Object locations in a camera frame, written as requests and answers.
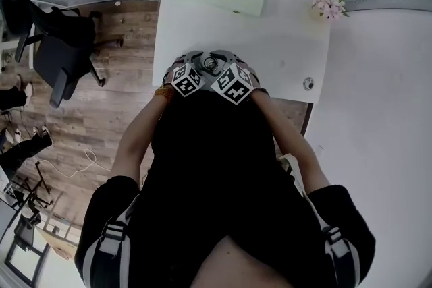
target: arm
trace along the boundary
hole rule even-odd
[[[125,175],[139,184],[141,162],[167,105],[164,96],[154,96],[135,117],[121,137],[110,177]]]
[[[270,97],[260,90],[253,91],[250,97],[267,120],[282,154],[290,153],[296,157],[306,193],[329,186],[311,146]]]

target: bracelet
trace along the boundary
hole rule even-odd
[[[174,90],[174,88],[171,86],[161,86],[158,89],[156,89],[155,91],[155,96],[157,95],[162,95],[163,97],[165,97],[168,101],[168,104],[171,103],[172,99],[174,98],[174,96],[176,95],[176,91]]]

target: white table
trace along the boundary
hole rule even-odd
[[[261,17],[194,0],[161,0],[153,85],[176,57],[227,49],[253,67],[272,97],[317,103],[324,78],[330,24],[311,15],[311,0],[265,0]],[[307,91],[304,81],[314,86]]]

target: cable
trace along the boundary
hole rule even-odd
[[[92,159],[89,157],[89,155],[87,154],[87,150],[90,151],[90,152],[93,154],[93,156],[94,156],[94,160],[92,160]],[[97,162],[97,156],[96,156],[96,154],[95,154],[91,149],[85,148],[85,149],[84,149],[84,153],[86,154],[87,158],[91,161],[91,164],[89,164],[89,165],[88,165],[86,168],[84,168],[84,169],[80,169],[79,171],[76,171],[76,172],[75,172],[74,174],[72,174],[72,175],[66,175],[65,173],[62,173],[61,171],[59,171],[59,170],[57,169],[57,167],[56,167],[55,165],[53,165],[53,164],[52,164],[51,162],[49,162],[48,160],[39,160],[37,156],[35,156],[35,157],[36,157],[36,159],[37,159],[40,163],[42,163],[42,162],[48,162],[51,166],[53,166],[53,168],[54,168],[58,173],[62,174],[64,177],[67,177],[67,178],[72,178],[72,177],[74,177],[75,174],[77,174],[77,173],[79,173],[79,172],[83,172],[83,171],[87,170],[88,168],[90,168],[90,167],[93,166],[93,165],[99,166],[100,168],[102,168],[102,169],[104,169],[104,170],[106,170],[106,171],[111,171],[110,169],[105,168],[105,167],[102,167],[100,164],[98,164],[98,162]]]

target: shoe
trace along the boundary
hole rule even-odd
[[[19,129],[15,130],[15,141],[17,143],[21,143],[22,141],[21,131]]]
[[[33,136],[35,136],[35,135],[42,137],[41,133],[39,132],[39,129],[36,126],[34,126],[34,128],[33,128]]]
[[[16,84],[15,86],[18,88],[19,91],[21,91],[22,89],[22,79],[20,75],[16,75]]]
[[[28,106],[28,104],[30,103],[30,99],[32,98],[33,95],[33,85],[31,83],[26,85],[26,88],[24,89],[24,93],[26,94],[26,104],[24,106]]]
[[[43,136],[49,136],[49,138],[51,139],[51,143],[54,144],[53,138],[51,137],[51,132],[47,129],[47,126],[42,126],[42,133]]]
[[[11,133],[7,130],[5,130],[6,140],[10,143],[14,143],[14,137],[11,135]]]

